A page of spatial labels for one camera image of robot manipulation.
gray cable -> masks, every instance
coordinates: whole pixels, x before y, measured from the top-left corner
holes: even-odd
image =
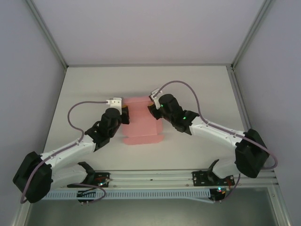
[[[196,102],[197,102],[197,106],[198,106],[198,114],[199,114],[200,118],[201,118],[208,126],[211,126],[211,127],[216,128],[216,129],[218,129],[218,130],[220,130],[220,131],[226,132],[226,133],[228,133],[228,134],[230,134],[230,135],[237,136],[237,137],[239,137],[239,138],[241,138],[241,139],[244,139],[244,140],[246,140],[246,141],[252,143],[253,145],[259,147],[260,149],[264,150],[265,152],[267,152],[270,156],[272,156],[272,158],[274,159],[275,163],[274,163],[273,166],[270,166],[270,167],[263,167],[263,168],[262,168],[263,170],[272,170],[272,169],[274,169],[275,167],[277,167],[277,165],[278,165],[277,157],[276,157],[272,152],[270,152],[266,147],[264,147],[264,146],[258,144],[258,143],[255,142],[255,141],[250,140],[249,138],[246,138],[246,137],[241,136],[241,135],[239,135],[239,134],[235,134],[235,133],[232,132],[232,131],[229,131],[229,130],[227,130],[227,129],[224,129],[224,128],[222,128],[222,127],[219,127],[219,126],[216,126],[216,125],[213,125],[213,124],[209,123],[208,120],[206,120],[206,119],[203,117],[202,113],[201,113],[201,108],[200,108],[200,105],[199,105],[198,96],[197,96],[196,92],[193,90],[193,88],[192,88],[189,84],[185,83],[184,81],[174,80],[174,81],[170,81],[170,82],[164,84],[164,85],[159,89],[159,91],[154,95],[154,97],[156,97],[162,89],[164,89],[166,86],[168,86],[169,84],[172,84],[172,83],[181,83],[181,84],[184,84],[185,86],[187,86],[187,87],[192,91],[192,93],[193,93],[193,95],[194,95],[194,97],[195,97],[195,99],[196,99]]]
[[[107,103],[107,101],[83,101],[83,102],[79,102],[79,103],[73,105],[73,106],[70,108],[70,110],[68,111],[68,114],[67,114],[67,120],[68,120],[69,125],[70,125],[72,128],[74,128],[74,129],[76,129],[76,130],[78,130],[78,131],[81,132],[80,138],[79,138],[79,140],[78,140],[79,143],[80,143],[80,142],[82,141],[82,139],[84,138],[85,132],[84,132],[82,129],[80,129],[80,128],[78,128],[78,127],[75,127],[75,126],[71,123],[71,121],[70,121],[70,113],[71,113],[71,111],[72,111],[76,106],[81,105],[81,104],[106,104],[106,103]],[[30,174],[30,176],[29,176],[29,178],[28,178],[28,180],[27,180],[27,182],[26,182],[25,188],[24,188],[24,190],[23,190],[23,192],[22,192],[22,196],[21,196],[21,200],[20,200],[20,203],[21,203],[21,204],[27,202],[27,199],[25,199],[26,192],[27,192],[27,190],[28,190],[29,184],[30,184],[30,182],[32,181],[32,178],[33,178],[34,174],[38,171],[38,169],[39,169],[45,162],[47,162],[51,157],[54,157],[54,156],[58,155],[59,153],[62,153],[63,151],[66,151],[66,150],[68,150],[69,148],[74,147],[75,145],[77,145],[77,143],[74,143],[74,144],[72,144],[72,145],[69,145],[69,146],[67,146],[67,147],[65,147],[65,148],[63,148],[63,149],[61,149],[61,150],[59,150],[59,151],[53,153],[52,155],[48,156],[46,159],[44,159],[43,161],[41,161],[41,162],[34,168],[34,170],[32,171],[32,173]]]

black mounting bracket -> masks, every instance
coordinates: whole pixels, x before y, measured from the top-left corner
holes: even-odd
[[[88,183],[83,184],[88,184],[88,185],[95,185],[95,186],[101,186],[101,187],[109,187],[109,182],[101,185],[101,183],[104,183],[107,179],[110,179],[110,173],[106,172],[96,172],[94,173],[93,179]],[[67,187],[80,187],[80,188],[85,188],[84,186],[78,186],[78,185],[67,185]]]
[[[194,171],[192,172],[193,185],[195,187],[199,186],[233,186],[235,185],[234,177],[228,176],[224,179],[217,179],[211,181],[208,179],[207,171]]]
[[[76,195],[77,198],[95,198],[96,197],[96,191],[93,190],[91,192],[87,192],[87,190],[85,191],[78,191],[77,192],[77,195]],[[86,203],[86,202],[91,202],[93,201],[94,199],[77,199],[80,203]]]

white table surface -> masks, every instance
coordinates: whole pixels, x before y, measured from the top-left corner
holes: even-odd
[[[69,67],[44,151],[57,149],[80,136],[67,122],[67,112],[74,104],[112,97],[148,96],[171,80],[185,81],[194,88],[207,119],[243,130],[225,66]],[[197,111],[195,99],[184,85],[171,84],[163,92],[173,94],[183,109]],[[87,130],[100,120],[107,107],[80,105],[72,111],[71,121]],[[204,169],[215,159],[233,154],[233,150],[210,140],[177,132],[166,121],[163,127],[165,138],[161,143],[126,145],[119,130],[109,144],[79,161],[86,161],[95,170]]]

metal bar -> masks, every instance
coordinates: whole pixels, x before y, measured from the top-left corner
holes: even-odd
[[[110,173],[109,187],[107,189],[195,189],[192,181],[192,172],[198,169],[185,170],[113,170]],[[262,170],[257,178],[248,178],[241,175],[238,187],[267,187],[277,185],[275,172],[272,170]]]
[[[268,192],[278,224],[280,226],[291,226],[291,219],[289,217],[279,186],[269,186]]]
[[[29,7],[33,17],[35,18],[35,20],[37,21],[40,29],[42,30],[43,34],[46,37],[46,40],[48,41],[48,43],[50,44],[55,56],[58,58],[58,60],[61,62],[65,73],[67,71],[68,65],[66,63],[66,61],[64,60],[64,57],[60,51],[60,49],[58,48],[57,44],[55,43],[51,33],[49,32],[48,28],[46,27],[46,24],[44,22],[44,20],[42,19],[36,5],[33,3],[32,0],[25,0],[25,2],[27,3],[27,6]]]
[[[69,67],[158,67],[158,66],[226,66],[228,64],[95,64],[95,65],[69,65]]]
[[[248,34],[246,35],[242,45],[240,46],[234,60],[232,63],[233,68],[235,68],[237,66],[237,64],[239,63],[240,59],[242,58],[242,56],[244,55],[244,53],[246,52],[247,48],[249,47],[254,35],[256,34],[256,32],[258,31],[260,25],[262,24],[264,18],[266,17],[268,11],[270,10],[271,6],[273,5],[273,3],[275,2],[275,0],[265,0],[264,3],[262,4],[253,24],[251,25],[251,28],[248,32]]]
[[[252,127],[252,125],[250,122],[248,111],[246,109],[246,104],[243,98],[242,90],[235,71],[232,69],[230,65],[226,67],[227,67],[230,83],[234,92],[235,100],[238,105],[238,111],[241,117],[241,121],[243,123],[244,129],[247,131]]]
[[[16,215],[13,219],[12,226],[24,226],[26,223],[26,218],[29,216],[31,204],[26,202],[24,204],[19,204],[19,208],[16,212]]]

aluminum frame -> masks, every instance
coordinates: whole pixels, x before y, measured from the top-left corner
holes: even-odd
[[[235,95],[235,99],[237,101],[238,109],[241,115],[241,119],[244,125],[244,128],[247,130],[251,128],[251,123],[247,114],[246,105],[242,96],[241,88],[238,82],[237,75],[235,73],[235,68],[239,63],[241,57],[246,52],[249,43],[252,41],[253,36],[256,34],[257,30],[259,29],[261,23],[263,22],[266,14],[268,13],[269,9],[272,6],[272,3],[275,0],[265,0],[263,3],[260,11],[258,12],[255,21],[253,22],[252,26],[246,38],[243,41],[233,63],[232,66],[229,64],[185,64],[185,65],[225,65],[227,67],[227,71],[229,74],[230,82],[232,85],[232,89]],[[32,0],[25,0],[27,3],[34,19],[37,21],[42,32],[45,34],[45,39],[52,47],[54,54],[60,60],[62,66],[66,70],[68,68],[67,63],[64,60],[61,51],[59,50],[58,46],[56,45],[51,33],[47,29],[45,22],[43,21],[42,17],[40,16],[35,4]],[[112,66],[112,65],[91,65],[91,66]],[[111,171],[111,177],[113,181],[110,182],[110,186],[108,189],[114,190],[129,190],[129,189],[167,189],[167,188],[175,188],[175,189],[192,189],[196,188],[193,187],[192,183],[192,176],[191,172],[196,170],[146,170],[146,171]],[[265,187],[268,189],[268,193],[271,200],[271,205],[273,207],[276,221],[281,226],[291,226],[292,223],[290,221],[290,217],[288,211],[286,209],[284,199],[280,192],[279,185],[277,183],[276,175],[273,170],[270,171],[262,171],[259,174],[258,179],[251,179],[245,176],[242,176],[237,188],[243,187]],[[25,224],[26,218],[30,213],[30,203],[25,203],[19,206],[17,210],[16,216],[13,221],[13,226],[23,226]]]

